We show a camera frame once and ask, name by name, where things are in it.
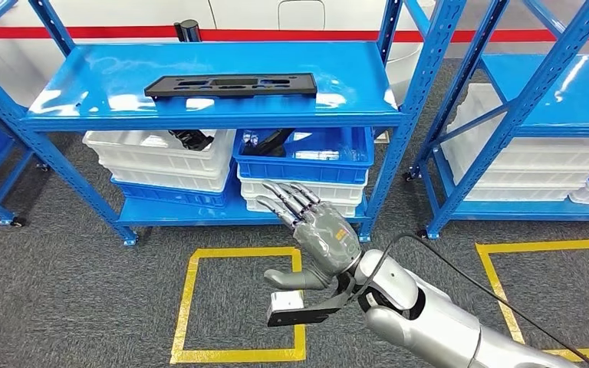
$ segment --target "caster wheel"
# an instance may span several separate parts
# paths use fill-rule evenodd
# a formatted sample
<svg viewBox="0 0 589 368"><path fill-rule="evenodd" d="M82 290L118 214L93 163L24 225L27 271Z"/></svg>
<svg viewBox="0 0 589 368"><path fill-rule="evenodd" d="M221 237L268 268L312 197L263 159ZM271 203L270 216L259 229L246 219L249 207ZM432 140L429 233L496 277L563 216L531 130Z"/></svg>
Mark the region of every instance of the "caster wheel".
<svg viewBox="0 0 589 368"><path fill-rule="evenodd" d="M421 239L428 239L428 231L422 228L421 230L416 232L416 236L418 236Z"/></svg>
<svg viewBox="0 0 589 368"><path fill-rule="evenodd" d="M16 228L20 228L25 225L26 225L26 219L23 217L15 217L12 219L12 222L10 222L10 226L13 226Z"/></svg>
<svg viewBox="0 0 589 368"><path fill-rule="evenodd" d="M411 182L415 178L412 177L412 173L411 172L406 172L406 173L403 174L403 179L405 180L405 182Z"/></svg>

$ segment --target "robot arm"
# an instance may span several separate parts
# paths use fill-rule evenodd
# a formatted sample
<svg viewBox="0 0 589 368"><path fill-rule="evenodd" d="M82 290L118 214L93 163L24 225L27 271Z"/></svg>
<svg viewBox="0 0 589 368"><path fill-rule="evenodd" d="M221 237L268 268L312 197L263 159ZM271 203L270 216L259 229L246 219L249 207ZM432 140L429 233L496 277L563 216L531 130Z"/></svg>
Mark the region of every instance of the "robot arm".
<svg viewBox="0 0 589 368"><path fill-rule="evenodd" d="M383 252L362 252L351 226L310 189L296 183L280 186L266 182L265 187L287 209L267 197L259 196L258 202L294 231L294 238L314 260L312 267L302 272L267 270L265 280L278 289L293 291L324 289L333 277L338 279L335 295L313 307L301 307L303 301L297 292L286 294L298 301L285 307L276 305L283 300L278 296L283 293L274 293L269 326L320 323L357 297L370 330L437 368L577 367L560 356L516 343L482 326L446 293L389 256L377 268Z"/></svg>

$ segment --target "yellow floor tape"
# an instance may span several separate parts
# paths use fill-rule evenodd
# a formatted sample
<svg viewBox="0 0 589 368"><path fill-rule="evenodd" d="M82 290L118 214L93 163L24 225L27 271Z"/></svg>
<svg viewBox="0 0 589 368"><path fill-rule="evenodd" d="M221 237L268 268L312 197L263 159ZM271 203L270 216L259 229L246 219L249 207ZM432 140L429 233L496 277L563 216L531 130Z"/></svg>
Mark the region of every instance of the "yellow floor tape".
<svg viewBox="0 0 589 368"><path fill-rule="evenodd" d="M301 253L293 247L274 248L212 248L198 249L189 259L184 281L182 303L179 306L177 327L173 340L170 363L257 363L287 362L306 359L305 325L294 326L294 347L290 349L255 349L255 350L184 350L186 328L197 267L200 258L231 258L231 257L292 257L292 271L301 271Z"/></svg>
<svg viewBox="0 0 589 368"><path fill-rule="evenodd" d="M568 251L568 250L581 250L589 249L589 240L575 240L575 241L542 241L536 243L513 243L513 244L475 244L475 248L479 253L479 257L482 259L482 265L486 272L486 276L491 281L491 286L496 295L507 301L505 291L502 290L502 284L498 273L493 268L493 262L491 262L491 254L493 253L521 253L527 251ZM525 339L522 336L518 321L516 320L514 313L511 309L506 307L504 304L499 303L500 309L502 310L502 316L505 318L505 322L509 327L509 331L512 334L512 338L519 343L525 343ZM589 357L589 348L579 349L584 355ZM545 350L548 353L555 355L561 355L573 362L581 362L581 359L574 355L570 350L556 349L556 350Z"/></svg>

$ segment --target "shelf post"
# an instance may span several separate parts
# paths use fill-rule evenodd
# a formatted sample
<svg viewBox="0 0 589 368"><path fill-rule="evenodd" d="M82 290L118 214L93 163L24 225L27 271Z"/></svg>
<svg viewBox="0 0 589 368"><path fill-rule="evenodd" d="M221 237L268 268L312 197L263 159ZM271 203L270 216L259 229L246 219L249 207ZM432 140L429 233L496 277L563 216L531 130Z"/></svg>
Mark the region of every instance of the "shelf post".
<svg viewBox="0 0 589 368"><path fill-rule="evenodd" d="M443 98L443 102L435 115L433 124L430 126L428 134L421 145L421 149L419 150L419 153L416 154L416 158L410 167L410 177L416 178L419 176L421 164L428 160L429 155L432 152L433 146L431 142L436 141L443 131L450 112L454 108L466 82L477 68L482 52L495 30L495 26L498 24L500 18L502 18L502 13L505 11L508 3L509 0L494 0L489 5L482 23L480 23L478 30L473 37L473 41L464 56L462 65L459 67L455 79L452 81L448 92Z"/></svg>
<svg viewBox="0 0 589 368"><path fill-rule="evenodd" d="M75 47L75 43L51 3L48 0L28 0L28 2L30 2L41 22L44 23L55 43L58 44L62 54L64 56L69 55Z"/></svg>
<svg viewBox="0 0 589 368"><path fill-rule="evenodd" d="M435 80L437 71L441 67L443 55L457 26L457 21L464 10L466 0L439 0L430 19L430 26L423 49L419 56L419 62L410 81L403 106L399 110L409 115L406 123L401 123L394 128L392 140L387 147L387 152L380 169L380 174L369 198L367 207L367 220L360 227L360 240L369 241L373 224L378 212L385 202L387 193L392 185L392 180L397 173L400 160L414 131L423 105L426 103L430 87Z"/></svg>
<svg viewBox="0 0 589 368"><path fill-rule="evenodd" d="M451 219L459 204L462 203L500 151L509 144L515 135L515 131L525 121L530 112L534 110L536 104L547 93L558 76L563 73L588 38L589 0L581 6L529 82L518 97L514 99L511 108L500 122L498 128L493 132L459 184L456 185L432 221L427 225L426 230L430 238L439 236L439 230Z"/></svg>
<svg viewBox="0 0 589 368"><path fill-rule="evenodd" d="M541 0L523 0L529 11L534 13L543 25L552 32L552 34L559 38L565 29L565 26L552 12L543 5Z"/></svg>
<svg viewBox="0 0 589 368"><path fill-rule="evenodd" d="M35 154L47 163L123 238L126 245L133 245L137 236L130 228L116 223L118 215L107 201L94 190L89 182L71 165L44 134L28 129L21 121L25 110L19 106L0 86L0 121L30 147Z"/></svg>
<svg viewBox="0 0 589 368"><path fill-rule="evenodd" d="M390 55L394 33L400 16L400 6L403 0L388 0L383 13L383 21L380 23L380 32L378 32L378 53L384 65L387 65L387 58Z"/></svg>
<svg viewBox="0 0 589 368"><path fill-rule="evenodd" d="M428 28L430 27L430 20L426 16L426 13L423 12L423 8L419 5L418 0L403 0L405 2L405 6L407 7L407 11L410 12L410 16L416 25L416 28L419 29L419 33L423 39L426 39L428 35Z"/></svg>

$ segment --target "white panel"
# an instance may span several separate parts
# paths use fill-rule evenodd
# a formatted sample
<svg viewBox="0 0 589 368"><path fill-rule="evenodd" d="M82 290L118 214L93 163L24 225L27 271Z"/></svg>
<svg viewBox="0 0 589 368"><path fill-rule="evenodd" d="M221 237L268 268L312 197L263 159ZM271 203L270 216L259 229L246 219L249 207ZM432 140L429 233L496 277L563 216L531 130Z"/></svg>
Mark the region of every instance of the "white panel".
<svg viewBox="0 0 589 368"><path fill-rule="evenodd" d="M383 20L386 0L323 0L326 8L327 30L378 31ZM419 0L428 17L432 15L435 2ZM397 24L398 31L416 30L412 16L403 6ZM397 42L392 44L389 60L405 58L414 54L419 47L417 43Z"/></svg>
<svg viewBox="0 0 589 368"><path fill-rule="evenodd" d="M210 0L221 29L278 29L281 0Z"/></svg>
<svg viewBox="0 0 589 368"><path fill-rule="evenodd" d="M279 29L321 31L324 17L324 3L319 0L287 0L278 6Z"/></svg>
<svg viewBox="0 0 589 368"><path fill-rule="evenodd" d="M18 103L28 106L45 80L16 42L0 40L0 84Z"/></svg>

